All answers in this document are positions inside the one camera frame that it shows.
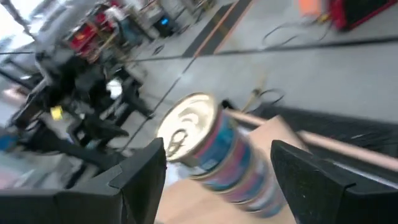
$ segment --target can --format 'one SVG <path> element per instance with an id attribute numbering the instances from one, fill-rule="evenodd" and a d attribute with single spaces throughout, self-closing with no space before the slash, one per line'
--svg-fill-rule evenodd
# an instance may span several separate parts
<path id="1" fill-rule="evenodd" d="M 211 190 L 226 190 L 236 185 L 249 169 L 252 158 L 250 143 L 243 136 L 235 139 L 233 150 L 213 171 L 190 178 Z"/>
<path id="2" fill-rule="evenodd" d="M 279 189 L 262 209 L 249 213 L 258 218 L 270 218 L 274 215 L 277 215 L 285 205 L 285 197 L 282 191 Z"/>
<path id="3" fill-rule="evenodd" d="M 185 165 L 190 175 L 212 171 L 229 154 L 238 132 L 233 119 L 213 96 L 194 93 L 170 109 L 157 130 L 169 162 Z"/>
<path id="4" fill-rule="evenodd" d="M 228 190 L 215 191 L 216 194 L 220 194 L 229 202 L 239 203 L 254 198 L 261 191 L 268 178 L 268 166 L 259 152 L 254 150 L 253 154 L 255 160 L 250 164 L 241 181 Z"/>
<path id="5" fill-rule="evenodd" d="M 278 190 L 280 190 L 280 187 L 275 176 L 270 177 L 264 182 L 261 191 L 255 197 L 244 202 L 235 203 L 235 205 L 246 212 L 261 210 L 270 204 Z"/>

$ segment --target gray floor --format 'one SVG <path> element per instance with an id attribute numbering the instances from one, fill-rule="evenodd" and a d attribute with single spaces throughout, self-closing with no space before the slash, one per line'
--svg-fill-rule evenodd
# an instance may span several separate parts
<path id="1" fill-rule="evenodd" d="M 217 9 L 227 2 L 231 1 L 219 0 L 201 22 L 192 25 L 184 34 L 158 41 L 134 54 L 138 59 L 181 55 Z M 294 2 L 254 0 L 220 52 L 263 48 L 262 37 L 267 32 L 284 22 L 298 21 L 300 16 Z M 398 6 L 394 6 L 347 34 L 332 29 L 322 41 L 398 35 L 397 15 Z M 192 18 L 183 21 L 192 23 Z M 281 30 L 269 38 L 269 44 L 281 43 L 295 34 L 306 37 L 291 44 L 305 44 L 321 37 L 326 28 L 324 25 Z M 152 56 L 159 44 L 165 44 L 165 48 Z M 219 100 L 229 98 L 242 106 L 264 76 L 267 78 L 264 88 L 280 88 L 285 92 L 284 105 L 398 122 L 397 56 L 398 44 L 389 44 L 140 62 L 149 72 L 144 98 L 155 108 L 157 116 L 145 122 L 139 114 L 132 114 L 123 126 L 132 140 L 115 139 L 111 144 L 145 146 L 153 139 L 166 111 L 178 99 L 196 91 L 212 93 Z"/>

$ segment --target pull tab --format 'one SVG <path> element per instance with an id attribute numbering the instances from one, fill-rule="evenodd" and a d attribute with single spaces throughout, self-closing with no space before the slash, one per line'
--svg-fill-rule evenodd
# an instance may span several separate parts
<path id="1" fill-rule="evenodd" d="M 176 139 L 177 135 L 180 133 L 183 134 L 183 137 L 181 139 Z M 181 129 L 176 130 L 171 137 L 169 147 L 166 150 L 166 155 L 168 157 L 174 155 L 178 151 L 178 149 L 182 146 L 183 142 L 185 141 L 185 139 L 187 137 L 188 137 L 188 133 L 187 133 L 186 129 L 181 128 Z"/>

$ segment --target can lid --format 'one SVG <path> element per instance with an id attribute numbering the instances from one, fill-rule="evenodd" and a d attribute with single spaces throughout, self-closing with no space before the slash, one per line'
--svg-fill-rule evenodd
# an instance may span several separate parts
<path id="1" fill-rule="evenodd" d="M 209 134 L 216 114 L 214 97 L 205 93 L 194 93 L 177 102 L 156 133 L 156 137 L 163 138 L 167 160 L 177 162 L 194 153 Z"/>

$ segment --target black floor stripe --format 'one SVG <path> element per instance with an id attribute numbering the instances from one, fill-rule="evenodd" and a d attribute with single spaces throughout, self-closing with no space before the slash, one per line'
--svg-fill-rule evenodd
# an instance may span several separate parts
<path id="1" fill-rule="evenodd" d="M 201 44 L 205 41 L 205 39 L 210 35 L 212 30 L 217 26 L 217 21 L 222 18 L 228 9 L 232 6 L 232 4 L 228 4 L 225 6 L 222 6 L 217 13 L 214 15 L 214 17 L 207 23 L 205 28 L 199 33 L 199 35 L 195 38 L 195 40 L 192 42 L 192 44 L 188 47 L 188 49 L 184 52 L 182 57 L 193 57 L 196 51 L 199 49 Z"/>
<path id="2" fill-rule="evenodd" d="M 252 0 L 239 0 L 236 6 L 232 9 L 230 14 L 226 17 L 211 39 L 202 48 L 199 55 L 212 55 L 217 47 L 222 43 L 225 36 L 237 23 L 242 13 L 246 10 Z"/>

